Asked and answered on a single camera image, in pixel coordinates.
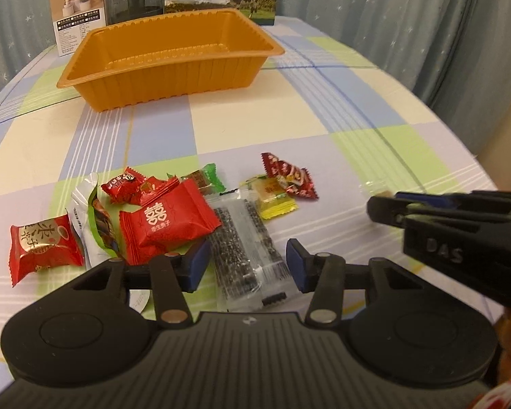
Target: plaid tablecloth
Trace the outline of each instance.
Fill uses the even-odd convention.
[[[107,181],[126,166],[158,178],[215,162],[229,188],[263,172],[261,152],[307,167],[320,196],[268,222],[277,248],[298,238],[312,252],[352,263],[388,257],[496,319],[490,300],[401,252],[401,231],[365,214],[371,189],[442,193],[493,188],[452,132],[415,96],[353,49],[306,23],[278,17],[266,30],[286,49],[245,89],[94,112],[56,82],[69,57],[51,47],[0,93],[0,331],[15,312],[79,274],[30,274],[11,288],[9,227],[64,214],[78,181]],[[117,210],[111,209],[117,216]],[[189,304],[215,308],[210,269]],[[303,310],[307,298],[282,309]],[[351,292],[345,313],[363,306]],[[9,380],[0,353],[0,386]]]

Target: red snack package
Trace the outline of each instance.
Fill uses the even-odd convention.
[[[112,178],[101,187],[103,191],[110,195],[112,203],[128,203],[145,180],[145,176],[136,172],[133,168],[127,167],[123,174]]]
[[[13,286],[31,272],[67,264],[84,265],[68,215],[33,225],[11,226],[9,265]]]
[[[151,203],[154,198],[172,191],[172,189],[179,184],[180,180],[178,180],[177,177],[169,178],[167,181],[149,177],[131,197],[129,203],[132,205],[146,206]]]
[[[278,157],[268,152],[261,154],[261,157],[267,177],[275,177],[287,193],[303,198],[318,198],[308,170],[279,160]]]
[[[129,264],[145,264],[188,241],[213,232],[221,222],[192,179],[154,198],[136,212],[120,211],[119,225]]]

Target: checkered tablecloth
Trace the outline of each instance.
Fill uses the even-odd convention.
[[[269,59],[245,89],[97,113],[74,89],[56,88],[69,57],[59,58],[55,47],[6,86],[0,93],[0,331],[12,314],[79,274],[50,269],[11,288],[7,260],[9,227],[64,214],[82,176],[99,172],[107,181],[129,165],[165,178],[215,162],[234,188],[262,173],[265,151],[307,167],[320,196],[268,222],[280,251],[296,237],[311,252],[330,251],[352,263],[388,257],[488,318],[499,316],[496,303],[405,257],[401,231],[375,225],[365,214],[372,188],[493,188],[462,143],[406,88],[349,47],[297,19],[278,17],[266,30],[286,53]],[[117,209],[110,210],[116,217]],[[211,270],[188,300],[194,312],[215,308]],[[303,300],[283,309],[302,310]],[[362,294],[346,297],[346,313],[361,306]],[[4,371],[0,353],[0,385]]]

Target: yellow snack package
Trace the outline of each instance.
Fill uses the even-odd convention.
[[[243,183],[250,199],[262,219],[271,219],[298,209],[295,200],[280,186],[276,178],[265,175],[253,177]]]

